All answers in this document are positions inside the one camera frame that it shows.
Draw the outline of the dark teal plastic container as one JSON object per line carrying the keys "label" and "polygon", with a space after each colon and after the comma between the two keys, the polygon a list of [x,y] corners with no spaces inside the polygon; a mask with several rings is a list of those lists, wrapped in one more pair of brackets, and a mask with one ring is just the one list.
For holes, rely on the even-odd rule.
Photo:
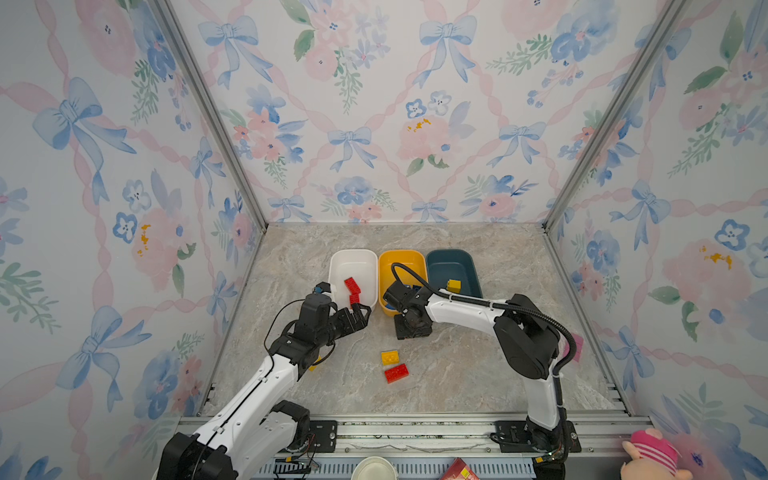
{"label": "dark teal plastic container", "polygon": [[461,249],[434,250],[426,256],[428,280],[433,287],[446,290],[450,279],[460,280],[464,296],[482,298],[479,277],[472,256]]}

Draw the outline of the long red lego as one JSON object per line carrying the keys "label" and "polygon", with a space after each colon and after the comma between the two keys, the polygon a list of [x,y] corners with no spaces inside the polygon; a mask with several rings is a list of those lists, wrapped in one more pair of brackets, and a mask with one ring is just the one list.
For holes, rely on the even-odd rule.
{"label": "long red lego", "polygon": [[405,364],[399,364],[387,369],[384,374],[387,383],[392,384],[407,378],[410,375],[410,372]]}

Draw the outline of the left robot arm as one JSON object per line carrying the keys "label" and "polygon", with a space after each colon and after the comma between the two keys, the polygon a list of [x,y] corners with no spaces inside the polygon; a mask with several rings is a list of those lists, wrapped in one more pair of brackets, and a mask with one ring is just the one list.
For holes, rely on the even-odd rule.
{"label": "left robot arm", "polygon": [[371,308],[339,307],[325,293],[298,302],[299,316],[268,346],[251,380],[192,434],[177,432],[164,447],[155,479],[249,479],[280,452],[309,450],[310,411],[283,398],[324,347],[365,329]]}

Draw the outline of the white plastic container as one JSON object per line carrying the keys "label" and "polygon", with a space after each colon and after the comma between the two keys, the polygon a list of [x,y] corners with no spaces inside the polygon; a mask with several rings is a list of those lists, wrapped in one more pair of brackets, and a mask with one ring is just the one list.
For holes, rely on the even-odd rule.
{"label": "white plastic container", "polygon": [[344,283],[348,278],[352,278],[360,287],[360,302],[374,309],[379,293],[378,256],[367,249],[345,249],[331,257],[328,276],[330,296],[340,308],[350,306],[351,293]]}

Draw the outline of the yellow round lego piece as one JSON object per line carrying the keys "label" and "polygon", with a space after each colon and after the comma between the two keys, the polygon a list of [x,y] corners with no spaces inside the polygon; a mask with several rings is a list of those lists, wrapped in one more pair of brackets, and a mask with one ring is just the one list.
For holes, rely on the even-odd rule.
{"label": "yellow round lego piece", "polygon": [[462,282],[460,280],[450,279],[446,283],[446,290],[454,294],[459,294],[462,290]]}

